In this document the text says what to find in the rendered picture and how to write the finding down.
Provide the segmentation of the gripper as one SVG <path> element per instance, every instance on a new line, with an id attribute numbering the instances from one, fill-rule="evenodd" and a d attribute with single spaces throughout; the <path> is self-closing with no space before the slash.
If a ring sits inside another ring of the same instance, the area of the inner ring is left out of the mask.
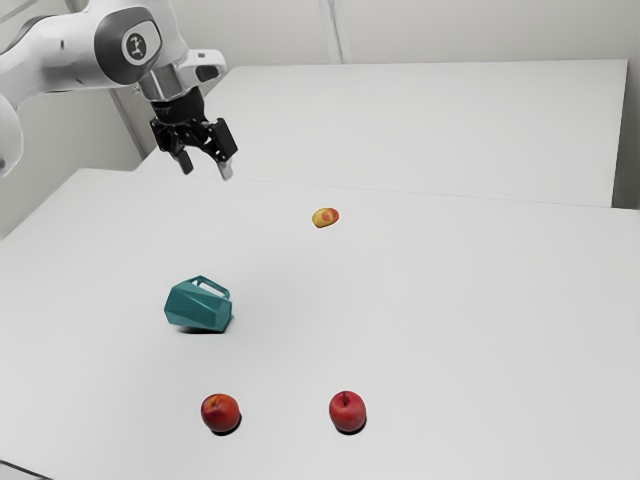
<path id="1" fill-rule="evenodd" d="M 171 143 L 196 146 L 216 163 L 224 181 L 233 177 L 232 157 L 238 152 L 235 139 L 223 118 L 209 122 L 204 113 L 205 102 L 199 87 L 190 89 L 181 97 L 170 101 L 151 103 L 154 118 L 151 130 L 159 149 L 172 152 L 184 175 L 194 167 L 185 148 L 176 149 Z"/>

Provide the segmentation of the teal faceted mug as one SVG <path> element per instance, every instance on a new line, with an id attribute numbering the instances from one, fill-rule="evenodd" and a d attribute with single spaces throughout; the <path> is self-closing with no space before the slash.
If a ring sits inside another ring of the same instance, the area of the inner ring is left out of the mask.
<path id="1" fill-rule="evenodd" d="M 232 317 L 231 295 L 225 287 L 199 275 L 170 289 L 164 313 L 171 325 L 224 333 Z"/>

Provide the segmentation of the red apple with yellow patch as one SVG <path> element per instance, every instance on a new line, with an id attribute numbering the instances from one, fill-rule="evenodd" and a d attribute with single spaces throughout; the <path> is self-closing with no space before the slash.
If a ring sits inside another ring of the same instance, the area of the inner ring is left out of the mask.
<path id="1" fill-rule="evenodd" d="M 201 404 L 201 418 L 215 434 L 225 434 L 234 430 L 241 421 L 241 412 L 236 399 L 224 393 L 206 397 Z"/>

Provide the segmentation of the dark red apple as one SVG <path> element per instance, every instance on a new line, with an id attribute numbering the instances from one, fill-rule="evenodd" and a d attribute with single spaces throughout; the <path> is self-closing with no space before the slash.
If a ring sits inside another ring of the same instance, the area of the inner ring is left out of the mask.
<path id="1" fill-rule="evenodd" d="M 330 400 L 328 411 L 334 427 L 344 433 L 361 430 L 367 420 L 364 400 L 350 390 L 336 393 Z"/>

